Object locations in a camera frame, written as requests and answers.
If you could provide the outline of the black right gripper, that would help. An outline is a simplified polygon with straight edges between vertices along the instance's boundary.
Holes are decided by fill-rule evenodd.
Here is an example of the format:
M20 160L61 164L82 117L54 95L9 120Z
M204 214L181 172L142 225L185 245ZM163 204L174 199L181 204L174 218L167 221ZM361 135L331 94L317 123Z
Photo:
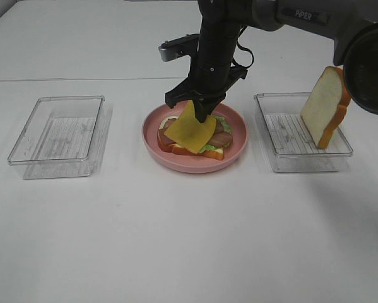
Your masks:
M198 51L191 57L187 78L165 94L170 108L180 101L192 100L195 118L203 123L225 98L227 90L245 77L245 68L232 66L241 27L234 21L212 24L202 20Z

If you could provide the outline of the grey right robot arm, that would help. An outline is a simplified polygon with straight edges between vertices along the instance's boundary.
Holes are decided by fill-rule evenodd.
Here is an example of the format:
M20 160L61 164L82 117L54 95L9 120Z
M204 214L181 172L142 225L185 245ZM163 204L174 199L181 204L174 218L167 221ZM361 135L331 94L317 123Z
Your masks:
M165 94L170 108L192 100L203 122L246 77L247 68L233 61L244 29L272 32L288 25L331 39L334 65L343 68L352 99L378 115L378 1L200 1L198 6L200 32L159 48L164 61L191 58L187 78Z

